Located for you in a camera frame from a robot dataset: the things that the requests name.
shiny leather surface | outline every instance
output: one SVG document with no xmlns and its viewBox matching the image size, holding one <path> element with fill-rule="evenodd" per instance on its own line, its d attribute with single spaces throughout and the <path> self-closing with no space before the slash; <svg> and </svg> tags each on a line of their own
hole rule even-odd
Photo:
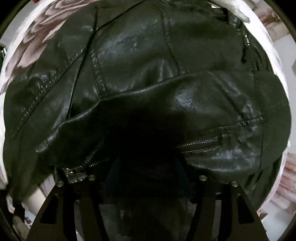
<svg viewBox="0 0 296 241">
<path fill-rule="evenodd" d="M 83 8 L 9 85 L 4 120 L 15 200 L 53 166 L 78 167 L 94 149 L 97 159 L 102 148 L 144 156 L 195 142 L 202 148 L 181 154 L 187 163 L 215 181 L 238 181 L 255 208 L 273 185 L 291 126 L 260 44 L 201 0 Z M 211 139 L 216 145 L 207 146 Z"/>
</svg>

black leather jacket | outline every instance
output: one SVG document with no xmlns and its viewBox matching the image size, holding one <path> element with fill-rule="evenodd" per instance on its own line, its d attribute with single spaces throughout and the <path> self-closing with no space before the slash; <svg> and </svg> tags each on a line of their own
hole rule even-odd
<svg viewBox="0 0 296 241">
<path fill-rule="evenodd" d="M 51 172 L 175 151 L 238 181 L 258 208 L 279 170 L 290 108 L 241 21 L 202 0 L 102 0 L 71 16 L 9 85 L 4 163 L 21 201 Z"/>
</svg>

